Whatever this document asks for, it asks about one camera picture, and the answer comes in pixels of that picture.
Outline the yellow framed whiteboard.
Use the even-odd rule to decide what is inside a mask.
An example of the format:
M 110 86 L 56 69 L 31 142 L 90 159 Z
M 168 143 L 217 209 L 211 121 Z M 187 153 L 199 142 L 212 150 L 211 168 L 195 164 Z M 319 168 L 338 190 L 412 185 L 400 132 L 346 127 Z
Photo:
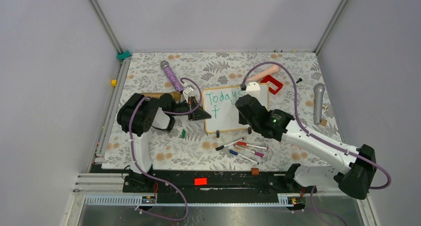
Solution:
M 236 101 L 245 94 L 238 85 L 204 89 L 202 107 L 211 115 L 205 120 L 205 131 L 213 134 L 248 129 L 249 125 L 239 123 L 239 112 L 235 107 Z

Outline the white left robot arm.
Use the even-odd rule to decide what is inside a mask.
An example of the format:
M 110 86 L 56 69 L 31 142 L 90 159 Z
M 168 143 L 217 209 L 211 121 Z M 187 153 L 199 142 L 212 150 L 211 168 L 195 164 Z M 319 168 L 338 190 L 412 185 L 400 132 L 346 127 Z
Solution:
M 194 96 L 181 100 L 180 93 L 158 93 L 151 96 L 133 94 L 117 113 L 117 123 L 130 137 L 130 169 L 138 174 L 135 185 L 143 192 L 153 188 L 154 179 L 149 156 L 150 129 L 169 133 L 175 126 L 175 116 L 187 116 L 189 121 L 207 120 L 206 112 Z

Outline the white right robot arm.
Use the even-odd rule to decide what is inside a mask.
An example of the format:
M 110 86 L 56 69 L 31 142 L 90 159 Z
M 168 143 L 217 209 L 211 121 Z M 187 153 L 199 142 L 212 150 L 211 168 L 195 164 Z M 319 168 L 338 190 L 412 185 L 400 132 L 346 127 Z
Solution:
M 285 175 L 291 192 L 302 187 L 338 187 L 348 196 L 366 199 L 376 173 L 375 150 L 363 144 L 357 148 L 340 143 L 300 124 L 292 115 L 278 109 L 267 110 L 257 98 L 248 94 L 235 103 L 241 119 L 256 133 L 269 139 L 298 146 L 321 158 L 328 166 L 293 164 Z

